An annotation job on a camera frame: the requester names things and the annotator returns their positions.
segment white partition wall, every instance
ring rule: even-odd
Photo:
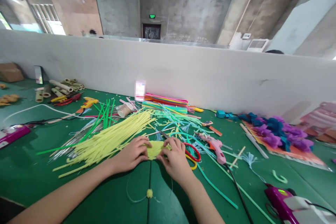
[[[0,49],[0,63],[15,62],[29,78],[40,65],[49,79],[128,96],[145,80],[150,93],[290,123],[336,100],[336,61],[321,58],[2,29]]]

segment black cable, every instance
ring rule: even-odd
[[[85,108],[83,109],[83,112],[80,113],[78,116],[81,116],[85,111]],[[60,118],[60,117],[55,117],[55,118],[50,118],[50,119],[43,119],[43,120],[37,120],[37,121],[30,121],[30,122],[26,122],[26,123],[23,123],[21,125],[27,125],[27,124],[35,124],[35,125],[44,125],[47,123],[47,121],[50,121],[50,120],[57,120],[57,119],[61,119],[61,120],[65,120],[65,121],[70,121],[70,120],[73,120],[73,119],[76,119],[77,117],[72,117],[72,118]]]
[[[307,203],[308,205],[313,205],[313,206],[316,206],[316,207],[321,207],[321,208],[323,208],[324,210],[327,210],[328,212],[330,212],[330,213],[332,213],[333,215],[336,216],[336,213],[335,213],[335,212],[331,211],[330,209],[328,209],[328,208],[326,208],[326,207],[324,207],[324,206],[321,206],[321,205],[318,205],[318,204],[314,204],[314,203],[309,203],[309,202],[307,202],[307,201],[306,201],[306,203]]]
[[[236,179],[234,178],[234,176],[233,176],[233,174],[232,174],[232,171],[230,170],[230,168],[229,168],[229,166],[228,166],[227,164],[224,164],[224,166],[230,171],[230,174],[231,174],[231,176],[232,176],[232,178],[233,178],[233,182],[234,182],[234,184],[235,184],[235,186],[236,186],[236,189],[237,189],[237,191],[238,191],[240,200],[241,200],[241,202],[243,203],[245,212],[246,212],[246,214],[247,214],[247,217],[248,217],[250,223],[251,223],[251,224],[254,224],[254,222],[253,222],[253,220],[252,220],[252,217],[251,217],[251,215],[250,215],[250,213],[249,213],[249,210],[247,209],[247,206],[245,205],[245,201],[244,201],[243,196],[242,196],[242,194],[241,194],[241,192],[240,192],[240,190],[239,190],[239,187],[238,187],[238,185],[237,185]]]

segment green table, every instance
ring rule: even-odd
[[[14,112],[37,105],[34,88],[40,86],[35,84],[33,80],[12,83],[8,86],[8,89],[0,90],[0,96],[15,93],[22,97],[27,97],[27,99],[21,99],[15,106],[0,107],[1,121]],[[101,102],[114,97],[117,105],[119,105],[119,99],[125,100],[124,96],[119,97],[116,94],[87,89],[84,91],[83,96],[93,97]],[[57,107],[57,109],[73,113],[81,106],[82,102],[83,100],[64,107]],[[86,115],[95,114],[98,113],[94,108],[86,113]],[[268,183],[284,189],[293,188],[299,196],[335,209],[336,191],[334,190],[334,182],[336,177],[334,173],[273,155],[269,155],[269,159],[265,160],[247,139],[238,122],[218,119],[213,112],[207,110],[197,115],[202,117],[202,121],[213,121],[214,127],[223,133],[223,136],[219,139],[225,145],[231,146],[235,153],[238,153],[239,149],[246,146],[244,152],[251,152],[260,161],[253,164],[253,169]],[[57,112],[39,106],[11,117],[8,123],[12,125],[60,116],[62,115]],[[66,157],[61,157],[48,163],[48,154],[36,156],[36,153],[61,146],[71,138],[69,136],[70,132],[80,130],[87,122],[88,120],[75,119],[39,126],[33,129],[30,134],[1,149],[0,196],[28,207],[82,172],[85,172],[86,170],[83,170],[58,179],[58,175],[75,169],[80,165],[73,165],[71,168],[68,167],[52,172],[53,168],[65,164]],[[314,153],[331,168],[335,167],[331,162],[331,158],[334,157],[332,150],[316,143]],[[229,162],[234,160],[231,156],[226,157]],[[237,182],[267,212],[265,203],[269,203],[269,200],[264,193],[265,185],[254,175],[245,162],[238,161],[238,165],[239,169],[234,169],[233,172]],[[206,155],[202,155],[202,162],[199,166],[213,184],[239,207],[238,210],[233,208],[208,184],[201,172],[198,169],[195,170],[194,173],[203,183],[224,221],[227,224],[248,223],[248,218],[233,182]],[[271,174],[272,170],[276,170],[278,175],[287,178],[288,184],[282,184],[275,180]],[[149,187],[153,190],[156,200],[145,199],[140,203],[132,203],[126,196],[127,182],[128,193],[133,200],[143,198]],[[269,223],[260,211],[245,196],[243,197],[255,223]],[[184,191],[177,183],[171,180],[162,164],[154,160],[141,163],[131,172],[118,174],[104,181],[67,217],[65,223],[123,222],[154,224],[188,223],[188,221],[195,223],[195,220],[195,214]],[[275,223],[280,223],[279,220],[273,220]]]

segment phone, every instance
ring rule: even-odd
[[[146,82],[145,81],[136,81],[135,82],[135,100],[137,102],[142,102],[145,100],[146,93]]]
[[[42,67],[34,66],[35,70],[35,80],[37,84],[43,84],[43,75],[42,75]]]

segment hand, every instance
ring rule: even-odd
[[[168,174],[179,183],[182,188],[185,188],[194,179],[197,179],[185,157],[186,146],[179,139],[174,137],[166,139],[163,146],[166,147],[168,143],[172,150],[170,151],[164,148],[156,158],[163,163]]]
[[[104,162],[112,169],[113,174],[134,169],[140,162],[148,160],[147,146],[152,147],[149,138],[138,136],[111,159]]]

